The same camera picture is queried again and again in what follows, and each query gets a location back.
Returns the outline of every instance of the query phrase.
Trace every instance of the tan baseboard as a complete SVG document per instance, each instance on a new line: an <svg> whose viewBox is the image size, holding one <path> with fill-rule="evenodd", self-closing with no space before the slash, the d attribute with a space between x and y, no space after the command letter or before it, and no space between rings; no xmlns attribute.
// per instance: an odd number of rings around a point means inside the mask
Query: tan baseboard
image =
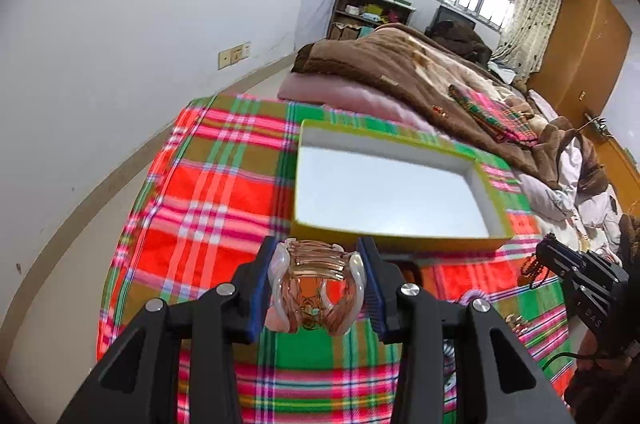
<svg viewBox="0 0 640 424"><path fill-rule="evenodd" d="M296 54L290 54L267 66L258 68L225 88L222 92L244 93L271 75L293 65L295 58ZM2 327L0 327L1 371L4 372L18 330L24 321L24 317L33 299L47 277L49 277L49 274L51 274L53 268L58 264L58 261L60 261L66 250L76 240L84 228L94 219L108 201L151 162L156 153L162 148L162 145L170 133L171 126L162 129L160 133L156 134L109 174L108 177L100 182L89 196L87 196L62 225L60 225L59 229L42 249L42 252L24 276L22 283L20 283L4 317Z"/></svg>

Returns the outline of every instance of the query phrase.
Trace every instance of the silver screw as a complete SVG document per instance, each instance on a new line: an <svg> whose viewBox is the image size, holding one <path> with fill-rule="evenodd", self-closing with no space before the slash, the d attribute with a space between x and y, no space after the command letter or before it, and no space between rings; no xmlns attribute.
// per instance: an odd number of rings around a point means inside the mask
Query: silver screw
<svg viewBox="0 0 640 424"><path fill-rule="evenodd" d="M475 308L478 312L488 312L491 308L489 301L482 298L474 299L474 302L471 304L473 308Z"/></svg>
<svg viewBox="0 0 640 424"><path fill-rule="evenodd" d="M405 296L413 297L417 296L418 292L420 292L420 287L415 283L405 283L400 287L400 292Z"/></svg>
<svg viewBox="0 0 640 424"><path fill-rule="evenodd" d="M160 298L149 299L149 301L145 303L147 312L159 312L162 310L162 307L164 307L164 302Z"/></svg>
<svg viewBox="0 0 640 424"><path fill-rule="evenodd" d="M216 292L221 296L230 296L236 291L236 287L233 283L220 283L216 287Z"/></svg>

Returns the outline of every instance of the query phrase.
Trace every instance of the tile floor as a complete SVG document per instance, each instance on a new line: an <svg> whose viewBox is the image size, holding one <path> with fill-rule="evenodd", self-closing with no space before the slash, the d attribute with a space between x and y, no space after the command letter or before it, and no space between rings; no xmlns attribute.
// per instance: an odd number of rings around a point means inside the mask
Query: tile floor
<svg viewBox="0 0 640 424"><path fill-rule="evenodd" d="M247 93L275 98L289 69ZM95 363L102 287L146 170L82 231L36 295L18 331L4 376L36 424L54 424Z"/></svg>

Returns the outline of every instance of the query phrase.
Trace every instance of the patterned curtain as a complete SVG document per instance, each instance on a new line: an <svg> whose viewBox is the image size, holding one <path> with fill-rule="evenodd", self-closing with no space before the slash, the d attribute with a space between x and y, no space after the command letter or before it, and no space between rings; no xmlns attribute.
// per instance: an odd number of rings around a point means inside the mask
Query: patterned curtain
<svg viewBox="0 0 640 424"><path fill-rule="evenodd" d="M517 0L492 60L528 78L540 70L562 0Z"/></svg>

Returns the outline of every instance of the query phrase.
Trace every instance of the plaid cloth on bed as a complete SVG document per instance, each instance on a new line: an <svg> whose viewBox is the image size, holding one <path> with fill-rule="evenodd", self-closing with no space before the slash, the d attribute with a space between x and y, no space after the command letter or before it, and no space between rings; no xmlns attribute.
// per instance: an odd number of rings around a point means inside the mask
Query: plaid cloth on bed
<svg viewBox="0 0 640 424"><path fill-rule="evenodd" d="M265 235L284 239L294 193L300 123L306 118L413 137L473 155L490 174L516 236L495 253L430 253L424 282L441 299L479 289L503 315L530 322L522 340L543 360L568 350L559 282L535 291L517 286L520 266L539 240L527 200L498 157L375 118L290 102L216 96L197 99L175 121L152 163L124 228L104 286L97 357L149 298L195 299L254 258ZM324 330L275 334L236 346L236 373L247 423L387 422L398 377L400 346L383 346L362 319L341 338ZM546 371L561 393L570 361ZM178 421L188 422L189 343L180 357ZM446 393L453 422L455 386Z"/></svg>
<svg viewBox="0 0 640 424"><path fill-rule="evenodd" d="M531 129L522 113L468 87L451 84L449 94L495 141L511 141L524 146L536 145L538 135Z"/></svg>

